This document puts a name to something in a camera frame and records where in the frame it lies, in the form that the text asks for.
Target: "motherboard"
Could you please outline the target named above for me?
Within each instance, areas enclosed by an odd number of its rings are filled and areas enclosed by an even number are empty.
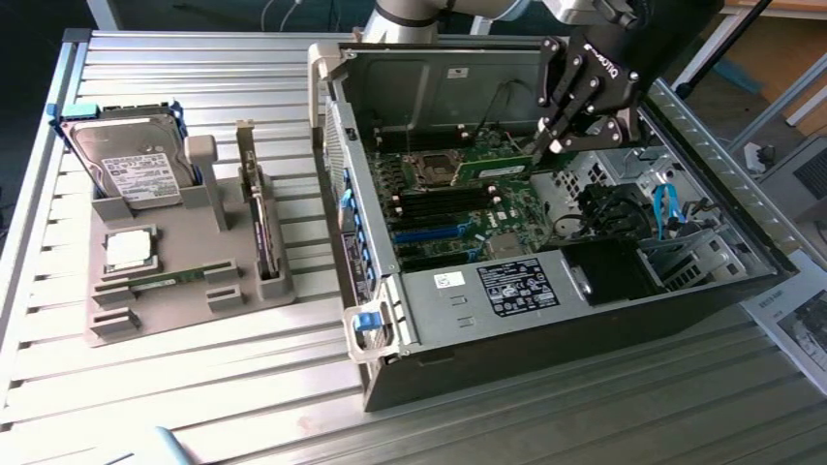
[[[547,241],[531,156],[509,133],[483,129],[458,148],[378,150],[370,167],[405,271],[517,257]]]

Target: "white label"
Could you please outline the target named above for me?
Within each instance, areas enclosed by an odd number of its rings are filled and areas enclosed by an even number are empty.
[[[175,279],[165,279],[163,281],[157,281],[149,284],[141,284],[139,286],[133,287],[133,291],[146,291],[155,288],[163,288],[165,286],[173,286],[178,283]]]
[[[179,194],[179,182],[166,153],[105,158],[103,167],[127,202],[163,199]]]
[[[463,79],[469,77],[469,68],[449,68],[449,79]]]
[[[466,278],[463,278],[462,271],[435,274],[434,281],[437,282],[438,289],[453,288],[454,286],[463,286],[466,284]]]
[[[526,165],[519,165],[517,167],[498,168],[497,170],[483,170],[479,172],[481,178],[493,177],[493,176],[505,176],[506,174],[518,174],[526,169]]]

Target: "motherboard chip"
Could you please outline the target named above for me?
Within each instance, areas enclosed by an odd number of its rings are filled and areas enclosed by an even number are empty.
[[[493,235],[489,239],[489,252],[495,260],[510,259],[523,255],[518,233],[503,232],[502,234]]]
[[[457,150],[421,152],[406,155],[403,161],[414,168],[417,182],[422,187],[449,186],[461,165]]]

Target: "blue pcie slot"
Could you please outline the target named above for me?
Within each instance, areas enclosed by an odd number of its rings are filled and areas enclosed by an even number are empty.
[[[470,225],[471,222],[457,226],[438,228],[435,230],[401,232],[394,236],[393,242],[394,244],[409,244],[411,242],[423,242],[426,240],[441,240],[462,237],[466,234],[466,230]]]

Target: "blue latch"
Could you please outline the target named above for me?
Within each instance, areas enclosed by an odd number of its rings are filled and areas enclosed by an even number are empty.
[[[98,104],[71,104],[63,107],[63,118],[66,119],[94,119],[99,117]]]
[[[353,328],[362,332],[383,327],[383,316],[379,312],[363,312],[357,314]]]

